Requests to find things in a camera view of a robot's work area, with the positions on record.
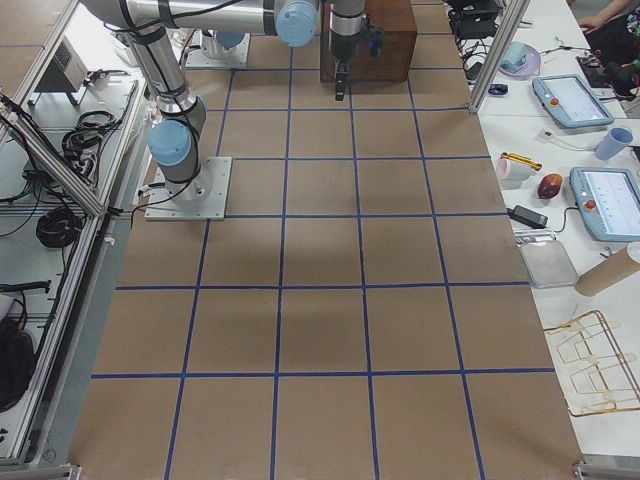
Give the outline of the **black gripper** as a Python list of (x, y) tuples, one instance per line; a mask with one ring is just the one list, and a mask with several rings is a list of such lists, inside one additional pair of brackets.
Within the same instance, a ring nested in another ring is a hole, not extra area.
[(334, 93), (336, 101), (343, 101), (349, 80), (349, 61), (356, 55), (361, 34), (341, 35), (329, 31), (329, 50), (335, 57)]

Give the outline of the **silver robot arm,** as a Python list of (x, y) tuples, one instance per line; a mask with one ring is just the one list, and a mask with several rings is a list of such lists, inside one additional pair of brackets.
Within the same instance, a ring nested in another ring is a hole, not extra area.
[(276, 36), (291, 48), (306, 45), (320, 20), (318, 1), (87, 1), (87, 10), (127, 38), (162, 116), (149, 137), (170, 198), (205, 195), (199, 137), (206, 120), (171, 45), (171, 29), (215, 31), (244, 37)]
[(202, 30), (201, 51), (210, 59), (222, 59), (231, 54), (246, 36), (246, 33), (237, 31)]

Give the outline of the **person's hand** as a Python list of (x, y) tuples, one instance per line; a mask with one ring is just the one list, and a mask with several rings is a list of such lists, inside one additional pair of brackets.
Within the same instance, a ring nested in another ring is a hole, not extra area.
[(578, 25), (584, 32), (592, 32), (601, 28), (606, 24), (606, 22), (606, 18), (599, 15), (594, 15), (581, 18), (578, 21)]

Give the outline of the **white arm base plate,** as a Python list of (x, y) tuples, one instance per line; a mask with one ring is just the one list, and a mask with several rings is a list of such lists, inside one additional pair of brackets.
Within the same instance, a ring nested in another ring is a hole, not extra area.
[(150, 207), (145, 210), (148, 221), (221, 221), (225, 218), (232, 170), (231, 157), (206, 157), (200, 160), (199, 175), (183, 190), (166, 183), (159, 167), (155, 182), (162, 186), (150, 193)]
[(237, 32), (195, 32), (187, 48), (185, 66), (198, 70), (244, 70), (247, 66), (251, 36)]

